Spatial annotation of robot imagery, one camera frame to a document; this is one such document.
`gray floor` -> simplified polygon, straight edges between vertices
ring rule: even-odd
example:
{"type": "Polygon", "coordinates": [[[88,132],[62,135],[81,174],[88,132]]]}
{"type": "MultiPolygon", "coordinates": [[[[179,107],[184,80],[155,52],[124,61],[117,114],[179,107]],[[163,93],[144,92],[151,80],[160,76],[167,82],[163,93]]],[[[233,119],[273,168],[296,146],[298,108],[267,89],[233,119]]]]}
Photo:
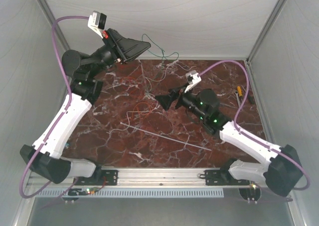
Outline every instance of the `gray floor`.
{"type": "Polygon", "coordinates": [[[79,199],[73,205],[40,209],[28,226],[291,226],[285,203],[248,205],[237,195],[224,199],[79,199]]]}

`marble table surface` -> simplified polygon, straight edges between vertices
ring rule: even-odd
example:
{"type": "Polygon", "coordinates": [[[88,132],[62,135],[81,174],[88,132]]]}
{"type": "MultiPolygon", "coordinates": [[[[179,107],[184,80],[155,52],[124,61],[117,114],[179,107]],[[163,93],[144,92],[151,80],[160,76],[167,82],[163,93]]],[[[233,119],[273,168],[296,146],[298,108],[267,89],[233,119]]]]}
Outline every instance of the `marble table surface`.
{"type": "MultiPolygon", "coordinates": [[[[175,110],[173,105],[165,112],[154,99],[154,95],[185,84],[190,69],[201,72],[215,62],[135,60],[119,65],[115,72],[101,73],[97,76],[104,82],[100,97],[75,128],[63,156],[114,167],[220,167],[229,158],[255,162],[192,123],[183,108],[175,110]],[[211,151],[127,128],[120,122],[211,151]]],[[[244,73],[235,64],[224,63],[203,75],[193,92],[211,88],[220,98],[220,110],[234,118],[238,85],[246,87],[244,73]]],[[[256,105],[245,104],[238,124],[265,138],[256,105]]]]}

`yellow handle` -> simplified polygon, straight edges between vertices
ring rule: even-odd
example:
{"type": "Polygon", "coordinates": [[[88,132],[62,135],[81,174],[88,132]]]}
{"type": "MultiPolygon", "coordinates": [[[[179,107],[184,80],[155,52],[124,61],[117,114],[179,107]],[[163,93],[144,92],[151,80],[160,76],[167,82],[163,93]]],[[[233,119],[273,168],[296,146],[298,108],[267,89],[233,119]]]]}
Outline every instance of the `yellow handle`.
{"type": "Polygon", "coordinates": [[[241,92],[240,86],[237,87],[237,91],[238,91],[238,95],[239,95],[240,97],[242,97],[242,96],[243,96],[243,93],[241,92]]]}

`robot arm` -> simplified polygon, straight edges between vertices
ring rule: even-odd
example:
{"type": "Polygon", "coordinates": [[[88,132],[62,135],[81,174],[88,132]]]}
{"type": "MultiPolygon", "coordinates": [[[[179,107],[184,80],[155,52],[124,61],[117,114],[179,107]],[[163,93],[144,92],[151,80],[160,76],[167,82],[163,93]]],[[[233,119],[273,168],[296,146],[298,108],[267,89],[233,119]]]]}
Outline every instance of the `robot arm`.
{"type": "Polygon", "coordinates": [[[186,78],[187,84],[170,89],[168,95],[155,96],[155,99],[164,110],[168,110],[177,100],[175,109],[185,107],[186,111],[199,118],[207,133],[233,144],[259,162],[247,163],[230,159],[222,167],[227,172],[223,179],[232,177],[236,180],[266,183],[274,193],[286,197],[303,174],[294,164],[276,152],[281,152],[301,165],[296,150],[290,145],[280,147],[271,144],[241,127],[239,132],[234,122],[219,111],[219,99],[213,90],[204,89],[196,95],[192,93],[192,88],[201,81],[199,74],[192,71],[186,74],[186,78]]]}
{"type": "Polygon", "coordinates": [[[102,71],[108,71],[115,63],[125,64],[133,61],[150,48],[148,42],[127,39],[116,30],[104,30],[106,15],[93,12],[88,26],[103,40],[104,45],[93,54],[88,55],[75,50],[67,50],[62,56],[62,65],[71,82],[71,103],[69,95],[46,131],[32,146],[24,145],[20,154],[28,163],[36,150],[41,150],[32,162],[30,169],[55,184],[67,177],[99,178],[100,167],[85,159],[68,159],[61,157],[64,146],[85,113],[98,99],[103,82],[94,77],[102,71]]]}

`green wire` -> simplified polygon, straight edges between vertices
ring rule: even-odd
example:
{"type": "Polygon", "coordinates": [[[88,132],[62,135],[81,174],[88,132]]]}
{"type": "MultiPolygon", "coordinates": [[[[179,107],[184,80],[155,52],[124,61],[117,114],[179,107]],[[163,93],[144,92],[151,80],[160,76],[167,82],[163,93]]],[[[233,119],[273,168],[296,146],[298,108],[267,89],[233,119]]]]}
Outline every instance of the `green wire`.
{"type": "Polygon", "coordinates": [[[146,36],[153,44],[155,44],[155,46],[156,46],[157,48],[160,49],[162,56],[159,56],[159,55],[157,55],[157,54],[154,54],[154,53],[151,52],[150,50],[148,50],[148,51],[149,51],[151,54],[153,54],[154,56],[161,58],[162,63],[163,63],[163,60],[164,60],[164,59],[169,60],[168,58],[169,58],[170,56],[174,55],[174,54],[177,54],[176,59],[174,59],[174,60],[169,60],[169,61],[172,61],[172,62],[173,62],[173,61],[178,60],[178,58],[179,58],[179,53],[173,52],[172,54],[165,56],[165,51],[164,51],[164,49],[162,49],[161,47],[159,47],[153,40],[151,40],[151,38],[150,38],[146,33],[144,33],[144,34],[142,35],[142,41],[143,41],[143,37],[144,37],[144,36],[146,36]]]}

